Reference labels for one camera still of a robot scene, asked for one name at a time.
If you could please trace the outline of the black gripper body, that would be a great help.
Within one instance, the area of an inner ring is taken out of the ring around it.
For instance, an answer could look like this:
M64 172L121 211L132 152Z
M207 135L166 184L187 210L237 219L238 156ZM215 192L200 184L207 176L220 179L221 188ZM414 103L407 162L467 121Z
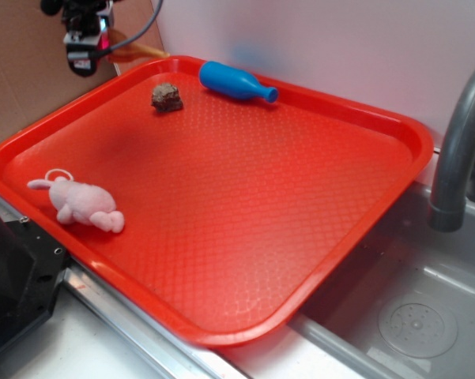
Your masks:
M44 14L61 14L66 28L66 60L71 71L80 77L91 77L111 46L108 31L114 25L113 5L114 1L40 1Z

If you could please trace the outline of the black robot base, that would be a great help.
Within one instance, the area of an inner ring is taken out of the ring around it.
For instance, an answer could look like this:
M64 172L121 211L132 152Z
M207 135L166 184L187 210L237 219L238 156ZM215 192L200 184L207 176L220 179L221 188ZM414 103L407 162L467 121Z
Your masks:
M0 216L0 354L52 316L67 261L37 223Z

